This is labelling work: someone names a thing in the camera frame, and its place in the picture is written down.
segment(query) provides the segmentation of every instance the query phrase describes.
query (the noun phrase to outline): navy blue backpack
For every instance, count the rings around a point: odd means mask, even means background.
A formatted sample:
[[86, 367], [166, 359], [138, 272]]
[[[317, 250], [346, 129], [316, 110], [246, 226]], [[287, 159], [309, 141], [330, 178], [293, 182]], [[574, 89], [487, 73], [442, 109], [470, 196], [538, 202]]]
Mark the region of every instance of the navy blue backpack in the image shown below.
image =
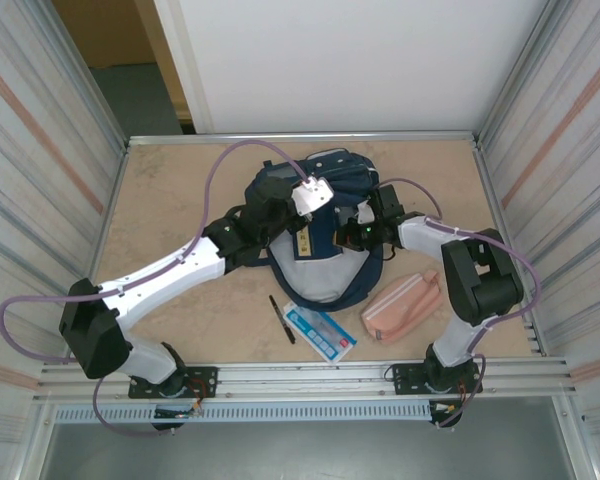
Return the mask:
[[[338, 226], [355, 215], [355, 207], [378, 184], [378, 172], [371, 160], [345, 149], [319, 152], [298, 164], [307, 175], [325, 178], [334, 197], [313, 213], [305, 229], [281, 234], [267, 248], [267, 258], [252, 266], [271, 266], [278, 283], [297, 305], [321, 312], [342, 310], [367, 298], [382, 274], [382, 245], [371, 252], [333, 245]], [[268, 176], [292, 183], [299, 180], [287, 163], [266, 161], [247, 192]]]

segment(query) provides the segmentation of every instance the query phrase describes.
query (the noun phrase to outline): pink pouch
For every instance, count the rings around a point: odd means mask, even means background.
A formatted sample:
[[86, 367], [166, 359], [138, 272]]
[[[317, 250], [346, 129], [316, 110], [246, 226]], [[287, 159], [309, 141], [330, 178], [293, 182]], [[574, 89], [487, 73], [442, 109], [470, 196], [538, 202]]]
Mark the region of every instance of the pink pouch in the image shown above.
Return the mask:
[[362, 311], [362, 321], [373, 338], [388, 345], [420, 325], [442, 305], [434, 270], [400, 277], [382, 290]]

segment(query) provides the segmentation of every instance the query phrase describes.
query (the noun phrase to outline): doorway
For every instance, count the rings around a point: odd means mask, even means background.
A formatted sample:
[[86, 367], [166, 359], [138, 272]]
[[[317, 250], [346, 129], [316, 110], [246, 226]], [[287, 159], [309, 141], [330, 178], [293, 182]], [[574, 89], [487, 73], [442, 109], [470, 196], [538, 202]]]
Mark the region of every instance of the doorway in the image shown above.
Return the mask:
[[126, 137], [195, 134], [153, 0], [52, 0]]

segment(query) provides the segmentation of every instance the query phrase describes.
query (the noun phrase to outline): black pen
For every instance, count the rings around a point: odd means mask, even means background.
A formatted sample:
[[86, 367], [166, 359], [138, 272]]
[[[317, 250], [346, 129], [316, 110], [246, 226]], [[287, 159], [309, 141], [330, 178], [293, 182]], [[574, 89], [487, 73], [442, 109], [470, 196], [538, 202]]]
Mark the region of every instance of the black pen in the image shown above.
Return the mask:
[[287, 334], [287, 337], [289, 337], [289, 341], [291, 342], [292, 345], [295, 344], [296, 337], [293, 336], [293, 332], [291, 331], [291, 328], [289, 327], [289, 325], [287, 325], [287, 322], [284, 321], [284, 317], [282, 316], [282, 313], [280, 313], [278, 304], [273, 299], [272, 295], [269, 295], [269, 301], [271, 302], [271, 306], [273, 307], [273, 310], [276, 312], [276, 315], [278, 316], [278, 320], [280, 320], [280, 323], [282, 324], [282, 328], [284, 328], [284, 331]]

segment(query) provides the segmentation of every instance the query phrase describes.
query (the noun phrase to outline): wooden board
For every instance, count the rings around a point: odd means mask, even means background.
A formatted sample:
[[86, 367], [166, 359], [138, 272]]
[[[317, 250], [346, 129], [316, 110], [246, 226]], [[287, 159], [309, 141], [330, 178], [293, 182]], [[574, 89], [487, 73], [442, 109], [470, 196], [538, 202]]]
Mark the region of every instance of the wooden board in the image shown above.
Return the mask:
[[[381, 179], [407, 177], [425, 185], [440, 202], [445, 222], [468, 229], [492, 226], [491, 214], [468, 142], [281, 143], [293, 158], [335, 147], [366, 155]], [[133, 272], [183, 245], [202, 216], [203, 186], [213, 161], [226, 145], [137, 146], [131, 149], [118, 203], [106, 242], [98, 281]], [[263, 147], [232, 153], [212, 184], [210, 218], [243, 203], [244, 189], [263, 160], [280, 161]], [[428, 199], [407, 185], [396, 189], [407, 211], [434, 213]], [[385, 264], [379, 291], [393, 279], [442, 266], [424, 255], [399, 251]], [[205, 283], [152, 312], [134, 327], [140, 336], [173, 345], [187, 362], [319, 361], [304, 341], [291, 345], [279, 325], [268, 295], [282, 306], [288, 298], [268, 268], [242, 268]], [[383, 346], [364, 329], [359, 313], [367, 302], [333, 314], [357, 339], [346, 360], [416, 359], [443, 331], [445, 306], [408, 336]], [[488, 356], [530, 355], [522, 322], [499, 325], [480, 344]]]

